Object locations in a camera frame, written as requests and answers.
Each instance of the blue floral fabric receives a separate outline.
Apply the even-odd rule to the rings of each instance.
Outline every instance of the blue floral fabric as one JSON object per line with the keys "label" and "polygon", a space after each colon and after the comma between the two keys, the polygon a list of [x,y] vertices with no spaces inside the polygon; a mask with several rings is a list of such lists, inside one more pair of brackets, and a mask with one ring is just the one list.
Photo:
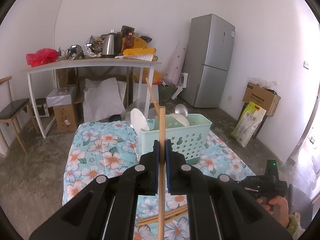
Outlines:
{"label": "blue floral fabric", "polygon": [[[153,120],[148,120],[153,128]],[[126,122],[90,122],[81,124],[72,142],[63,177],[65,204],[98,175],[108,178],[121,175],[128,167],[138,163],[138,137]],[[194,165],[203,174],[217,177],[228,174],[234,180],[254,173],[214,133],[209,132],[199,163]],[[166,211],[186,205],[185,195],[171,196],[166,188]],[[136,223],[141,218],[158,214],[158,196],[139,196]],[[165,224],[165,239],[189,239],[188,215]],[[157,223],[134,228],[134,239],[156,239]]]}

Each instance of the chair backrest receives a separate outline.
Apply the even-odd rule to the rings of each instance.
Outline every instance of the chair backrest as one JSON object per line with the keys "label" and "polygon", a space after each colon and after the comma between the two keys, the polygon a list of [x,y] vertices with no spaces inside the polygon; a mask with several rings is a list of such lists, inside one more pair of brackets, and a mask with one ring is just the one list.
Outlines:
{"label": "chair backrest", "polygon": [[5,77],[5,78],[1,78],[0,79],[0,85],[2,85],[5,82],[8,82],[8,92],[9,92],[9,98],[10,98],[10,102],[12,102],[12,95],[11,95],[11,89],[10,89],[10,83],[9,80],[12,79],[12,76],[9,77]]}

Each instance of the silver screw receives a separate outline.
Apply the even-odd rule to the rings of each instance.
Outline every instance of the silver screw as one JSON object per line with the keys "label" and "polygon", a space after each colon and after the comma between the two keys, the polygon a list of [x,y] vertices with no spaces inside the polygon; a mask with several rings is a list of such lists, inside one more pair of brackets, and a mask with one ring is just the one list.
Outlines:
{"label": "silver screw", "polygon": [[228,182],[230,180],[230,177],[227,174],[221,174],[219,176],[219,179],[223,182]]}
{"label": "silver screw", "polygon": [[191,166],[189,164],[183,164],[181,165],[181,169],[183,171],[191,171]]}
{"label": "silver screw", "polygon": [[105,183],[106,181],[107,181],[107,177],[106,176],[104,176],[104,175],[100,175],[100,176],[98,176],[97,178],[96,178],[96,181],[98,182],[98,183]]}
{"label": "silver screw", "polygon": [[144,171],[145,170],[145,166],[142,164],[138,164],[135,166],[134,168],[136,171]]}

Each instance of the power outlet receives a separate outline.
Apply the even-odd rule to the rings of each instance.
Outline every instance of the power outlet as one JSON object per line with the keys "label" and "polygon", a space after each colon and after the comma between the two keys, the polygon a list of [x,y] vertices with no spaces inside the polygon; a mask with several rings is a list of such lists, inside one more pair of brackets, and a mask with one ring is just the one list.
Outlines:
{"label": "power outlet", "polygon": [[303,63],[303,67],[306,68],[306,69],[309,69],[309,63],[305,61],[305,62]]}

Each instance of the refrigerator door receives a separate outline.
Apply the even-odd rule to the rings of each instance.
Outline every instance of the refrigerator door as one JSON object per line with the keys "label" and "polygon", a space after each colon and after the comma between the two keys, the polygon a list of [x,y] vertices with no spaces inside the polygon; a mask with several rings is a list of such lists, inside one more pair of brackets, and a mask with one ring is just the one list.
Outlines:
{"label": "refrigerator door", "polygon": [[226,84],[228,71],[203,65],[195,107],[218,107]]}
{"label": "refrigerator door", "polygon": [[180,96],[190,105],[194,105],[196,90],[201,77],[202,62],[206,54],[210,31],[210,15],[205,15],[191,20],[186,59],[182,72],[188,73],[187,87]]}
{"label": "refrigerator door", "polygon": [[211,28],[206,57],[203,64],[229,70],[235,36],[235,27],[211,14]]}

